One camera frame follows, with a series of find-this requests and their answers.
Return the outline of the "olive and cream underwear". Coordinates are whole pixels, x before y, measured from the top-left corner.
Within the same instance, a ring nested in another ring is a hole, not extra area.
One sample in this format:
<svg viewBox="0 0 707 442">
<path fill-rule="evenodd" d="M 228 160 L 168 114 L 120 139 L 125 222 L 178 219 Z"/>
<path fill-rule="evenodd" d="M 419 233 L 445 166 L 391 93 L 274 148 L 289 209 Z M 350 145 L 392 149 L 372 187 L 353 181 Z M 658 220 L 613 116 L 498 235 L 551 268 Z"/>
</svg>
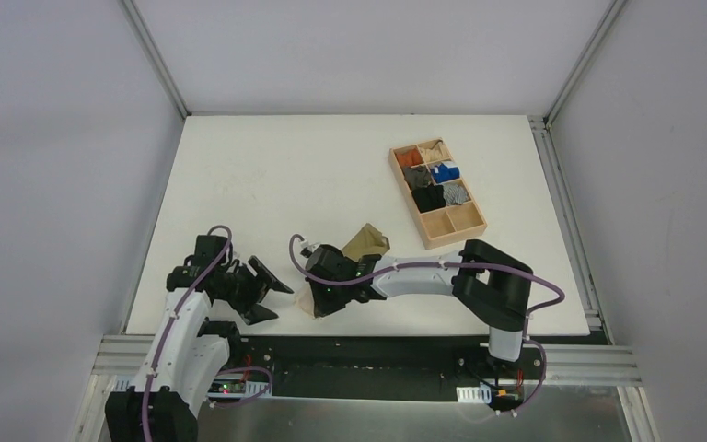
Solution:
<svg viewBox="0 0 707 442">
<path fill-rule="evenodd" d="M 367 223 L 341 250 L 329 244 L 315 248 L 314 251 L 320 253 L 317 262 L 311 261 L 309 252 L 302 251 L 301 254 L 308 258 L 310 273 L 325 280 L 347 281 L 357 278 L 357 272 L 371 272 L 375 262 L 389 250 L 388 238 Z M 376 298 L 379 295 L 368 287 L 368 282 L 326 286 L 310 281 L 309 288 L 296 297 L 296 305 L 313 318 L 322 318 L 342 310 L 352 300 L 366 303 Z"/>
</svg>

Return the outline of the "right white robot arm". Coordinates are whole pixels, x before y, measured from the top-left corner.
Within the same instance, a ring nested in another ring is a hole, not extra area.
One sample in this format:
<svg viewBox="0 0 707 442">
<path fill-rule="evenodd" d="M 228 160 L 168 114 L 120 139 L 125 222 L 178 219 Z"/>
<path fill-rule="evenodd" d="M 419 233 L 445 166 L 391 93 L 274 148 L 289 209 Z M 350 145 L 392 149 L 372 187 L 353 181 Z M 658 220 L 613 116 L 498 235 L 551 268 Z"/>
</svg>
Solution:
<svg viewBox="0 0 707 442">
<path fill-rule="evenodd" d="M 355 261 L 329 245 L 303 242 L 301 273 L 309 283 L 312 313 L 329 316 L 349 303 L 393 297 L 454 297 L 489 328 L 487 368 L 506 378 L 523 362 L 527 302 L 533 272 L 524 263 L 477 239 L 434 261 L 368 254 Z"/>
</svg>

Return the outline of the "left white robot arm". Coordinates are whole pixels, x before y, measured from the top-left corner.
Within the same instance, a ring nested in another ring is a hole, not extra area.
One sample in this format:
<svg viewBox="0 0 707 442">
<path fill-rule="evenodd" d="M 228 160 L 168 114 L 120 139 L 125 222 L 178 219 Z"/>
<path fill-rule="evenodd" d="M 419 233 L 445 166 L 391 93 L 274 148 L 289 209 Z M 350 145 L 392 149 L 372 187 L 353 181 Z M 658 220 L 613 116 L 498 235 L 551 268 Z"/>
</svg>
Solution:
<svg viewBox="0 0 707 442">
<path fill-rule="evenodd" d="M 232 232 L 212 227 L 167 276 L 163 317 L 139 370 L 113 391 L 105 420 L 113 441 L 195 441 L 198 413 L 219 372 L 237 370 L 244 348 L 237 325 L 211 320 L 226 302 L 248 325 L 277 319 L 261 305 L 271 292 L 292 293 L 256 256 L 236 258 Z"/>
</svg>

